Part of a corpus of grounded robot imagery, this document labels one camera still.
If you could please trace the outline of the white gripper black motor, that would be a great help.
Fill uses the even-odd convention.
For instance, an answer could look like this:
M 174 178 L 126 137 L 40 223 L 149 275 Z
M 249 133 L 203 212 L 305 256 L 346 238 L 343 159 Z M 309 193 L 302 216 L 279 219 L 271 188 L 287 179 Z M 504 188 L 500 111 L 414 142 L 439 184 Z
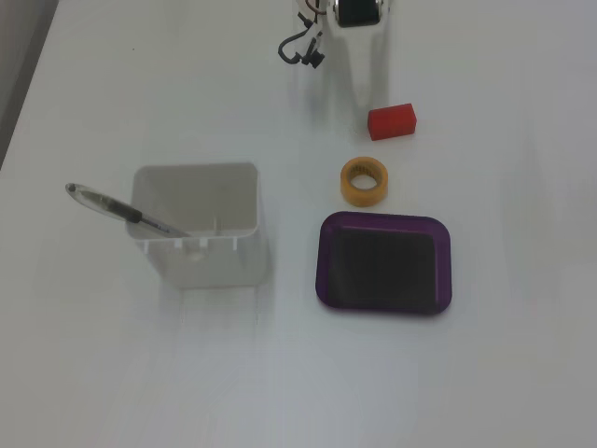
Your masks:
M 334 0 L 328 3 L 326 17 L 331 28 L 371 28 L 381 25 L 389 14 L 385 0 Z M 328 121 L 334 131 L 359 132 L 359 118 L 367 127 L 368 112 L 387 106 L 389 82 L 389 27 L 375 38 L 371 52 L 371 70 L 367 101 L 355 103 L 352 76 L 344 40 L 327 30 L 326 106 Z

